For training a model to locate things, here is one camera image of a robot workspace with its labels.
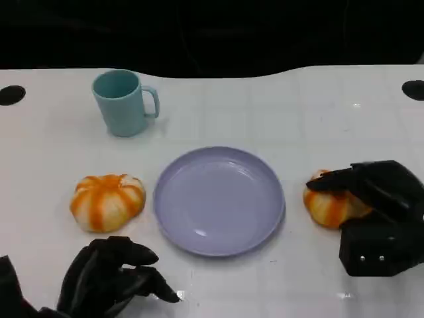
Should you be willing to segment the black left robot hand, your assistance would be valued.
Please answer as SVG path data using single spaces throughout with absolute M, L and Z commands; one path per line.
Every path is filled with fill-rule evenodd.
M 57 310 L 69 317 L 116 317 L 136 296 L 151 294 L 168 303 L 177 293 L 152 265 L 158 256 L 128 237 L 97 238 L 68 268 Z

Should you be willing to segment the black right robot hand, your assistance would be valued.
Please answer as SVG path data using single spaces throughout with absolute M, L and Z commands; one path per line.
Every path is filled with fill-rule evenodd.
M 348 191 L 397 222 L 423 222 L 423 182 L 395 160 L 353 163 L 306 183 L 313 191 Z

